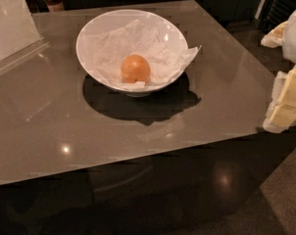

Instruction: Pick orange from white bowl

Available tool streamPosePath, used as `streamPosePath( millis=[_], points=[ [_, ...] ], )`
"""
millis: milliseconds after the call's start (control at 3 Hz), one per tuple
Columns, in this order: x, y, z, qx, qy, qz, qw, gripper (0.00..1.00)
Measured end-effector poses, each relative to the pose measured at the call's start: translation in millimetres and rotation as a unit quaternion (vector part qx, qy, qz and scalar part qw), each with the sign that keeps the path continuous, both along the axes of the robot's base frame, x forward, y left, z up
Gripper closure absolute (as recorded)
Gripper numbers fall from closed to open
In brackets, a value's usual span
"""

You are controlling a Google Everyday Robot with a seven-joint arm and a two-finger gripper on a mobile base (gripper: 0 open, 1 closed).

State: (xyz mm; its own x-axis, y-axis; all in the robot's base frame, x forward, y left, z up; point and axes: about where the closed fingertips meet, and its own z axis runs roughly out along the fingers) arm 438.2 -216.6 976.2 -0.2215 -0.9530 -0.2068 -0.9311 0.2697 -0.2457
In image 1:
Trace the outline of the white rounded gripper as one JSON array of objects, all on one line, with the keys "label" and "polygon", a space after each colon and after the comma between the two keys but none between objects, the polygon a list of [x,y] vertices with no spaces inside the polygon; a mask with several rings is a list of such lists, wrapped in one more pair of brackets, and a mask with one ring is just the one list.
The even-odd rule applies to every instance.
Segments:
[{"label": "white rounded gripper", "polygon": [[[296,64],[296,10],[287,22],[280,23],[266,34],[261,44],[269,48],[282,46],[283,57]],[[280,133],[296,120],[296,65],[289,72],[277,73],[271,98],[263,129]]]}]

